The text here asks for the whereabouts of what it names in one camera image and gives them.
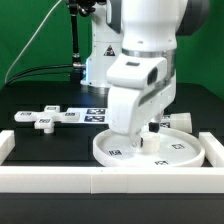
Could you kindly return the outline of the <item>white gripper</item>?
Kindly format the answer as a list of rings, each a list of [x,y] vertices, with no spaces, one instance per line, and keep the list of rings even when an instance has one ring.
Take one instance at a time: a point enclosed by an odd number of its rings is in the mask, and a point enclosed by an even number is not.
[[[108,94],[109,128],[119,135],[132,136],[134,148],[143,147],[139,132],[149,122],[149,131],[157,133],[163,115],[174,100],[176,77],[168,76],[164,57],[139,58],[120,54],[107,71],[111,84]]]

